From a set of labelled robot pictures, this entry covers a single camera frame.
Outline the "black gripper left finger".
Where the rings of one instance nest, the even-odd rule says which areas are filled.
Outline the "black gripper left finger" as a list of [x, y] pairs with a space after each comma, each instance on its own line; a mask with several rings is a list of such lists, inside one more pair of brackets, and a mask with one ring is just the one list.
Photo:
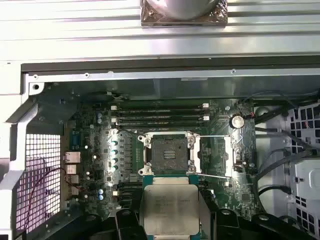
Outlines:
[[92, 220], [74, 235], [76, 240], [146, 240], [145, 229], [131, 209], [121, 209], [105, 220]]

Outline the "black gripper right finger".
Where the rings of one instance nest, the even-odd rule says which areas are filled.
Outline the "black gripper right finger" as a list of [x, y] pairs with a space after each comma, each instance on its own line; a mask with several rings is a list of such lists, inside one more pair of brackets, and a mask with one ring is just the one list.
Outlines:
[[311, 240], [308, 233], [278, 217], [259, 213], [251, 220], [220, 208], [209, 190], [199, 192], [199, 221], [209, 240]]

